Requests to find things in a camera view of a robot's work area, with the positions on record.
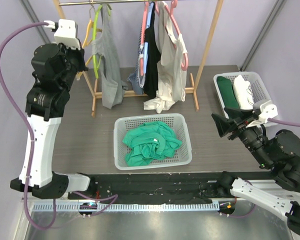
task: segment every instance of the white bracket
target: white bracket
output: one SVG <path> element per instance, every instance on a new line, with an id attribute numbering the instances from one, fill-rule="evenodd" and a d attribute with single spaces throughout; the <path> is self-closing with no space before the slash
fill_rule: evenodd
<path id="1" fill-rule="evenodd" d="M 45 28 L 48 28 L 48 29 L 51 29 L 51 30 L 56 29 L 56 23 L 54 21 L 45 20 L 44 22 L 48 23 L 48 25 L 44 26 Z"/>
<path id="2" fill-rule="evenodd" d="M 53 21 L 46 20 L 45 23 L 49 25 L 44 26 L 52 30 L 56 29 L 56 24 Z M 80 41 L 77 38 L 78 27 L 75 21 L 60 19 L 58 22 L 58 28 L 54 33 L 54 40 L 56 44 L 64 44 L 66 48 L 72 50 L 80 50 Z"/>
<path id="3" fill-rule="evenodd" d="M 252 121 L 246 127 L 254 127 L 259 126 L 261 124 L 266 124 L 269 118 L 274 118 L 278 116 L 278 109 L 277 106 L 272 103 L 271 100 L 261 100 L 253 104 L 253 109 L 260 110 L 260 114 L 257 120 Z"/>

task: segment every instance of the laundry basket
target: laundry basket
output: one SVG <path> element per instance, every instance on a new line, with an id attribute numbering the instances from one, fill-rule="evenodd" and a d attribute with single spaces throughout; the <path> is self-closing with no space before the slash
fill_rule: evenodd
<path id="1" fill-rule="evenodd" d="M 260 100 L 271 100 L 270 95 L 266 89 L 266 86 L 264 85 L 264 82 L 262 81 L 261 77 L 259 76 L 259 74 L 257 74 L 256 72 L 253 71 L 239 71 L 239 72 L 228 72 L 228 73 L 222 73 L 222 74 L 217 74 L 213 77 L 213 82 L 216 88 L 216 93 L 218 95 L 218 99 L 219 102 L 221 104 L 222 107 L 222 111 L 223 111 L 223 115 L 226 118 L 229 118 L 228 114 L 225 111 L 225 104 L 224 101 L 222 99 L 221 93 L 219 91 L 219 86 L 217 84 L 217 78 L 219 76 L 221 77 L 225 77 L 229 80 L 231 80 L 231 83 L 234 83 L 234 80 L 236 77 L 238 77 L 239 75 L 241 75 L 245 81 L 249 81 L 251 84 L 251 89 L 252 89 L 252 93 L 253 93 L 253 100 L 254 102 L 259 102 Z M 274 126 L 277 125 L 277 123 L 274 122 L 267 122 L 266 124 L 264 124 L 265 127 L 269 127 L 269 126 Z"/>
<path id="2" fill-rule="evenodd" d="M 128 166 L 125 160 L 127 153 L 131 149 L 125 145 L 122 140 L 126 133 L 139 127 L 145 122 L 161 121 L 166 123 L 176 133 L 176 137 L 182 141 L 181 147 L 175 151 L 173 157 L 167 157 L 164 160 L 153 160 L 146 166 Z M 145 116 L 122 117 L 115 121 L 113 131 L 113 151 L 114 164 L 119 170 L 138 170 L 138 169 L 154 169 L 163 167 L 172 167 L 186 165 L 192 160 L 192 148 L 188 127 L 184 116 L 179 113 L 155 114 Z"/>

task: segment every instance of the green cloth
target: green cloth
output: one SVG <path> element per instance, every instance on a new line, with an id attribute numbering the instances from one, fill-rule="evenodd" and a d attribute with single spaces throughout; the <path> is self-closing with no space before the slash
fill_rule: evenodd
<path id="1" fill-rule="evenodd" d="M 239 104 L 236 100 L 231 80 L 223 76 L 218 76 L 216 79 L 219 91 L 225 107 L 239 109 Z"/>
<path id="2" fill-rule="evenodd" d="M 145 166 L 153 160 L 172 158 L 175 150 L 182 144 L 175 132 L 162 121 L 145 122 L 129 130 L 122 142 L 131 148 L 131 152 L 125 156 L 130 167 Z"/>

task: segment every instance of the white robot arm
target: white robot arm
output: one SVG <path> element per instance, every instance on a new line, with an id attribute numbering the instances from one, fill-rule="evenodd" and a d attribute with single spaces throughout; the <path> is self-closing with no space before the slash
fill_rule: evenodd
<path id="1" fill-rule="evenodd" d="M 62 174 L 52 171 L 52 156 L 56 134 L 70 99 L 69 91 L 78 72 L 86 71 L 84 50 L 77 39 L 77 25 L 73 20 L 45 21 L 54 32 L 55 43 L 39 46 L 31 64 L 35 83 L 26 96 L 27 120 L 35 137 L 35 147 L 29 177 L 29 192 L 40 199 L 60 198 L 64 193 L 96 192 L 93 179 L 84 174 Z M 28 134 L 24 164 L 19 178 L 10 187 L 23 192 L 31 149 Z"/>
<path id="2" fill-rule="evenodd" d="M 254 105 L 253 110 L 225 108 L 225 111 L 230 119 L 212 114 L 219 136 L 230 133 L 229 140 L 239 138 L 260 168 L 270 170 L 276 184 L 291 191 L 295 201 L 266 193 L 228 172 L 223 172 L 218 180 L 218 192 L 246 199 L 268 210 L 300 235 L 300 139 L 285 129 L 268 139 L 264 128 L 262 132 L 257 127 L 278 114 L 271 101 Z"/>

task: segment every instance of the clothes rack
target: clothes rack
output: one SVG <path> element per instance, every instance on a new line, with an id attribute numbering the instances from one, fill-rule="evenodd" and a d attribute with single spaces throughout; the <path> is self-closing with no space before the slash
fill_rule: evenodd
<path id="1" fill-rule="evenodd" d="M 59 17 L 61 19 L 66 19 L 66 15 L 64 13 L 63 7 L 66 6 L 80 6 L 80 5 L 91 5 L 91 4 L 115 4 L 115 3 L 136 3 L 136 2 L 148 2 L 149 0 L 94 0 L 94 1 L 78 1 L 78 2 L 60 2 L 59 0 L 52 0 L 53 4 L 59 14 Z M 159 2 L 162 0 L 151 0 L 149 2 Z M 215 6 L 215 10 L 214 10 L 214 14 L 213 14 L 213 18 L 212 18 L 212 22 L 210 25 L 210 29 L 209 29 L 209 33 L 208 33 L 208 37 L 205 43 L 205 48 L 203 51 L 203 56 L 202 56 L 202 60 L 198 69 L 198 72 L 196 74 L 196 78 L 194 80 L 193 74 L 190 73 L 189 74 L 189 78 L 190 78 L 190 84 L 191 87 L 186 87 L 185 88 L 185 93 L 186 94 L 192 94 L 193 95 L 193 99 L 194 99 L 194 107 L 196 111 L 199 111 L 199 103 L 198 103 L 198 97 L 197 97 L 197 89 L 198 89 L 198 85 L 200 82 L 200 78 L 202 75 L 202 71 L 204 69 L 204 66 L 206 64 L 206 60 L 208 57 L 208 53 L 209 53 L 209 49 L 211 46 L 211 42 L 212 42 L 212 38 L 214 36 L 215 33 L 215 29 L 217 26 L 217 22 L 218 22 L 218 18 L 220 15 L 220 11 L 222 8 L 224 0 L 217 0 L 216 6 Z M 98 79 L 94 80 L 94 87 L 92 87 L 92 83 L 91 80 L 87 74 L 87 72 L 83 72 L 82 73 L 85 81 L 88 85 L 88 88 L 91 92 L 92 95 L 92 111 L 91 111 L 91 116 L 95 117 L 96 116 L 96 105 L 97 105 L 97 99 L 101 99 L 102 98 L 102 92 L 98 92 Z M 125 91 L 124 97 L 139 97 L 139 96 L 147 96 L 146 94 L 143 95 L 137 95 L 135 94 L 135 92 L 133 90 L 127 90 Z"/>

